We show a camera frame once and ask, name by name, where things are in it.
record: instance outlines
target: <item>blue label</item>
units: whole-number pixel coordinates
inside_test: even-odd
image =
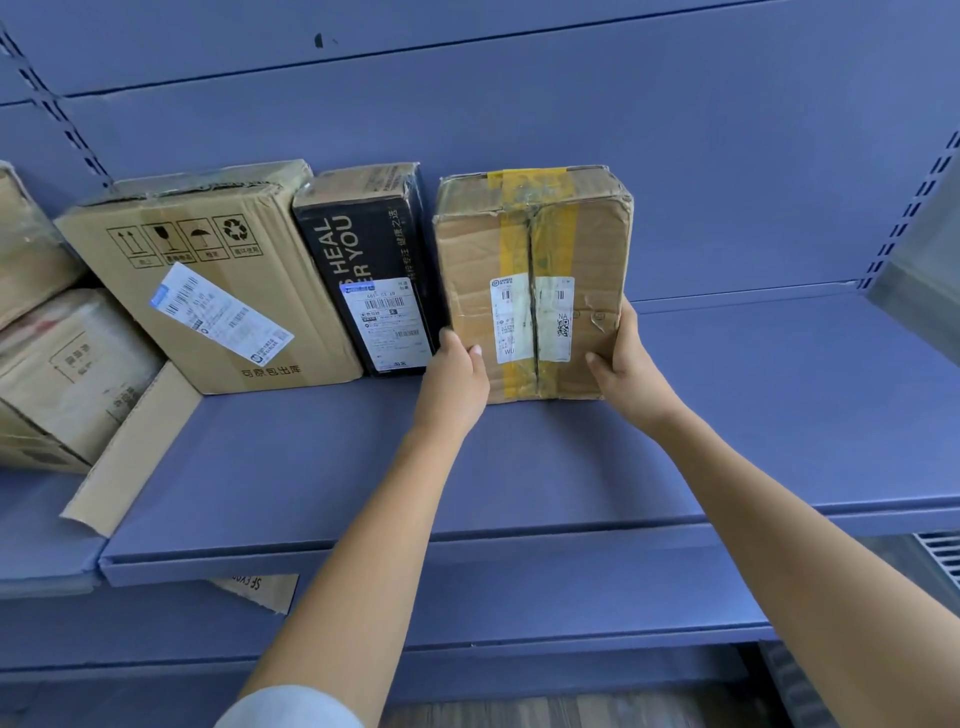
[[[371,282],[363,280],[359,283],[341,283],[340,290],[344,293],[353,293],[354,291],[375,291],[376,286]]]
[[[153,308],[160,308],[160,304],[163,303],[163,299],[167,297],[167,293],[169,292],[170,289],[161,283],[156,293],[154,293],[154,297],[150,299],[150,305]]]

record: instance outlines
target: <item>forearm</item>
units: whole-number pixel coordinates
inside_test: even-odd
[[[406,637],[446,477],[460,443],[412,430],[333,549],[244,694],[298,684],[379,720]]]
[[[654,435],[845,728],[960,715],[960,620],[693,413]]]

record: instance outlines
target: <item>sleeve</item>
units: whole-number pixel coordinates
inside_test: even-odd
[[[303,685],[264,688],[234,703],[214,728],[363,728],[349,708]]]

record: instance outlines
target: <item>packing tape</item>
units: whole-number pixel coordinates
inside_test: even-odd
[[[573,270],[577,207],[556,205],[573,196],[573,180],[566,167],[505,169],[491,172],[487,179],[491,188],[501,188],[506,213],[500,218],[500,276],[528,271],[532,260],[531,301],[535,302],[537,276],[569,276]],[[510,362],[503,369],[507,400],[557,396],[557,362],[535,356],[531,362]]]

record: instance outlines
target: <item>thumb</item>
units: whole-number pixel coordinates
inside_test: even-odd
[[[473,373],[476,375],[487,375],[487,365],[483,360],[483,350],[480,349],[479,344],[474,344],[470,347],[470,359],[473,361]]]
[[[600,385],[601,391],[606,389],[607,384],[616,376],[610,363],[599,354],[587,352],[587,366],[593,378],[597,380],[597,384]]]

